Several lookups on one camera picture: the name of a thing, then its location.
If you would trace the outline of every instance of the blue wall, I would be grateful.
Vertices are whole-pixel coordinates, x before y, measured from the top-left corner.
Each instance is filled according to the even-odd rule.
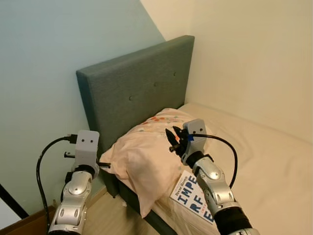
[[[51,140],[88,129],[75,71],[164,39],[139,0],[0,1],[0,183],[28,213],[43,208],[35,166]],[[49,204],[73,160],[42,163]],[[103,186],[97,179],[93,192]]]

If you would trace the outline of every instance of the wall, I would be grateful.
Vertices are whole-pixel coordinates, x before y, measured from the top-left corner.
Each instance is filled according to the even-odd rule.
[[[194,0],[171,11],[142,0],[166,40],[196,37],[186,102],[223,110],[312,142],[312,2]]]
[[[44,146],[88,129],[75,71],[164,38],[139,0],[0,1],[0,180],[32,214],[43,208],[35,166]],[[74,146],[42,162],[47,201],[59,199]],[[103,187],[97,179],[93,192]]]

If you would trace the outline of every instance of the bed frame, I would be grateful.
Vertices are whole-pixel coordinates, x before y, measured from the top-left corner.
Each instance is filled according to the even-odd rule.
[[[163,108],[184,104],[193,45],[193,36],[182,36],[76,72],[89,128],[100,133],[98,153]],[[101,177],[113,197],[120,194],[139,213],[132,190],[115,175]],[[162,235],[176,235],[154,211],[145,220]]]

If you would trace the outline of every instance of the cream wall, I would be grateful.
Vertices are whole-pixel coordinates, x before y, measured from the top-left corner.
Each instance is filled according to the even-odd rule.
[[[170,2],[171,10],[142,0],[166,40],[181,32],[196,37],[187,102],[312,142],[310,0],[190,0],[181,7],[175,0],[160,2]],[[171,19],[179,10],[176,15],[190,21]]]

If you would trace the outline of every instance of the wooden floor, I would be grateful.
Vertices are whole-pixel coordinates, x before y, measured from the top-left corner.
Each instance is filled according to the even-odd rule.
[[[87,212],[84,235],[158,235],[123,199],[105,193]]]

